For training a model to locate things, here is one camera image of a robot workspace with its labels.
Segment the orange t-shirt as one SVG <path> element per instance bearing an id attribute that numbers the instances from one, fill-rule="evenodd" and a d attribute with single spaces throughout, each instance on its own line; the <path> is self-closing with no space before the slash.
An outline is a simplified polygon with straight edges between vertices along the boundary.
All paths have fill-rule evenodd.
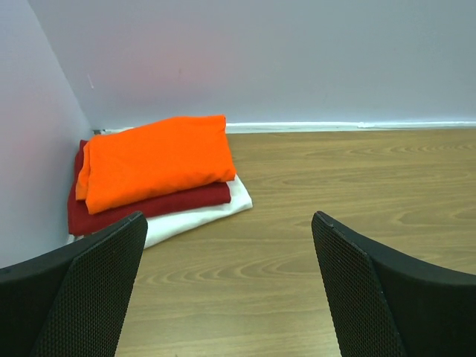
<path id="1" fill-rule="evenodd" d="M 96 214 L 236 174 L 224 115 L 169 118 L 92 137 L 83 147 L 75 198 Z"/>

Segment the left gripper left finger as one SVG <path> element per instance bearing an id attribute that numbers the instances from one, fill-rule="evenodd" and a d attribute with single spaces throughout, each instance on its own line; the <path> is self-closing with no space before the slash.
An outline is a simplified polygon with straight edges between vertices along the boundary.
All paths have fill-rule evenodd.
<path id="1" fill-rule="evenodd" d="M 147 221 L 135 212 L 1 269 L 2 356 L 114 356 Z"/>

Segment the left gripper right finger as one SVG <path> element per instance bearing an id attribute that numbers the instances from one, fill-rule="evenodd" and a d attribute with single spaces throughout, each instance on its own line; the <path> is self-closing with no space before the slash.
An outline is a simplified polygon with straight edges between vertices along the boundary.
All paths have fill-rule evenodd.
<path id="1" fill-rule="evenodd" d="M 475 276 L 318 211 L 312 235 L 341 356 L 474 356 Z"/>

